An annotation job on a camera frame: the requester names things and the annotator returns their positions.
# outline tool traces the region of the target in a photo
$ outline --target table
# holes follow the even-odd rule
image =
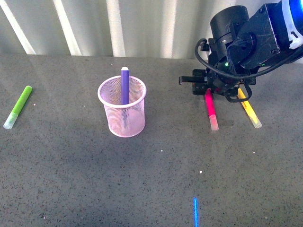
[[[147,86],[146,126],[109,129],[99,85],[130,74]],[[13,129],[0,129],[1,226],[291,226],[303,223],[303,65],[257,79],[250,104],[214,96],[219,131],[202,97],[178,84],[197,60],[0,56],[0,119],[26,85]]]

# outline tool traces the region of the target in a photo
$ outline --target marker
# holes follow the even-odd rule
[[[20,98],[18,99],[17,103],[15,104],[13,110],[10,112],[9,117],[5,121],[3,127],[5,129],[11,129],[19,116],[25,102],[27,101],[30,93],[32,93],[32,87],[31,86],[26,86],[24,91],[22,92]]]
[[[238,89],[238,98],[245,98],[245,95],[243,93],[243,91],[241,90],[241,88]],[[250,120],[252,122],[252,124],[255,126],[255,128],[261,128],[262,124],[259,120],[259,118],[257,117],[256,113],[254,112],[254,110],[252,109],[250,103],[248,101],[245,102],[241,102],[242,106],[244,108],[244,110],[246,111],[248,117],[250,117]]]
[[[127,67],[121,69],[121,104],[129,104],[129,70]]]
[[[213,103],[212,93],[210,92],[210,89],[206,90],[205,102],[206,102],[209,121],[210,121],[212,130],[217,131],[217,130],[219,130],[219,126],[218,126],[218,122],[217,122],[216,112],[214,110],[214,103]]]
[[[196,197],[194,197],[194,222],[195,222],[195,227],[199,227],[199,214],[198,214],[198,200]]]

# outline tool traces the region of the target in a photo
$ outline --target green marker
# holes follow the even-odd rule
[[[3,127],[5,129],[11,129],[19,116],[24,104],[26,103],[30,93],[32,93],[33,88],[31,86],[26,86],[24,91],[22,92],[20,98],[18,99],[14,109],[10,112],[9,117],[7,118],[6,122],[4,123]]]

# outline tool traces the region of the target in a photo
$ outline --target pink marker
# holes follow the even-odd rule
[[[212,130],[217,131],[217,130],[219,130],[219,126],[218,126],[218,122],[217,122],[216,111],[214,110],[214,103],[213,103],[212,93],[210,92],[210,89],[206,90],[205,102],[206,102],[209,121],[210,121]]]

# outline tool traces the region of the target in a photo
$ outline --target white corrugated wall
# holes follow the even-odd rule
[[[0,53],[194,58],[210,20],[279,0],[0,0]]]

